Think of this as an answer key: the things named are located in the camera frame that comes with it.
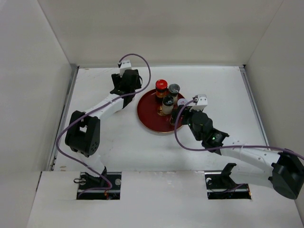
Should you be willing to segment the black knob white grinder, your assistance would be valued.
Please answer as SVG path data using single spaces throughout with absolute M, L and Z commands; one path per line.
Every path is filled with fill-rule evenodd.
M 174 107 L 174 98 L 171 95 L 167 95 L 162 100 L 162 112 L 165 115 L 171 114 Z

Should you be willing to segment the white lid spice jar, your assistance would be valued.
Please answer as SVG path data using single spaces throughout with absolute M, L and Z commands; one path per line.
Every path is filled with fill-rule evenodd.
M 185 105 L 187 105 L 188 100 L 186 100 L 185 98 L 181 98 L 177 101 L 177 107 L 183 107 Z

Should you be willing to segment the clear lid white shaker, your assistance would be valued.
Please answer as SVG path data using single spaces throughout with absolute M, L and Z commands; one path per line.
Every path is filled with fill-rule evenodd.
M 173 99 L 177 100 L 180 91 L 180 86 L 178 84 L 170 84 L 168 87 L 168 91 L 169 94 L 173 97 Z

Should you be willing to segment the red lid chili sauce jar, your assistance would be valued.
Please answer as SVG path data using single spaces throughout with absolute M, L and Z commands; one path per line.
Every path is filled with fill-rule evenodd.
M 163 98 L 167 95 L 168 82 L 164 79 L 159 79 L 155 83 L 155 94 L 156 100 L 162 101 Z

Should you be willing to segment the black lid pepper shaker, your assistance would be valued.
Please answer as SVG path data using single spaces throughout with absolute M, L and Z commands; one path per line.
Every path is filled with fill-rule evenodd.
M 176 123 L 176 118 L 171 117 L 171 119 L 170 119 L 170 124 L 171 124 L 172 126 L 174 126 L 175 123 Z

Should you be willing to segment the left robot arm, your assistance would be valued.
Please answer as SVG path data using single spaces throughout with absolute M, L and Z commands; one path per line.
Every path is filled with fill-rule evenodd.
M 92 188 L 98 190 L 109 186 L 106 181 L 106 167 L 97 152 L 101 122 L 124 109 L 135 97 L 135 95 L 121 97 L 122 95 L 134 93 L 142 87 L 142 78 L 137 69 L 127 69 L 122 75 L 112 74 L 111 77 L 114 89 L 110 91 L 108 97 L 85 112 L 74 111 L 70 123 L 80 117 L 83 119 L 68 129 L 65 137 L 65 144 L 73 152 L 78 153 L 80 161 L 96 171 L 86 173 L 84 179 L 86 183 L 91 183 Z

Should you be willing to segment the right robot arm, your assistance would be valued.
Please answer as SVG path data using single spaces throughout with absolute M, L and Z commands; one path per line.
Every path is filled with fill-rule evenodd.
M 171 123 L 187 125 L 195 140 L 201 142 L 201 152 L 234 158 L 254 167 L 249 171 L 235 163 L 227 164 L 220 175 L 224 187 L 253 183 L 272 188 L 288 199 L 298 198 L 304 185 L 302 155 L 289 149 L 247 145 L 234 140 L 228 133 L 214 128 L 206 113 L 188 105 L 180 105 L 172 111 Z

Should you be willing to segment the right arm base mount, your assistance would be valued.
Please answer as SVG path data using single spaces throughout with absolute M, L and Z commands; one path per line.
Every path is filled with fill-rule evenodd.
M 221 171 L 206 171 L 205 183 L 209 200 L 250 200 L 251 193 L 247 183 L 237 184 L 230 175 L 235 163 L 228 163 Z

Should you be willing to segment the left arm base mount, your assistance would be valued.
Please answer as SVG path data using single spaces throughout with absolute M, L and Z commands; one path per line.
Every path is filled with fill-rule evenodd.
M 108 172 L 105 177 L 110 184 L 100 177 L 93 177 L 87 172 L 80 173 L 73 182 L 77 184 L 77 200 L 119 200 L 121 194 L 122 173 Z

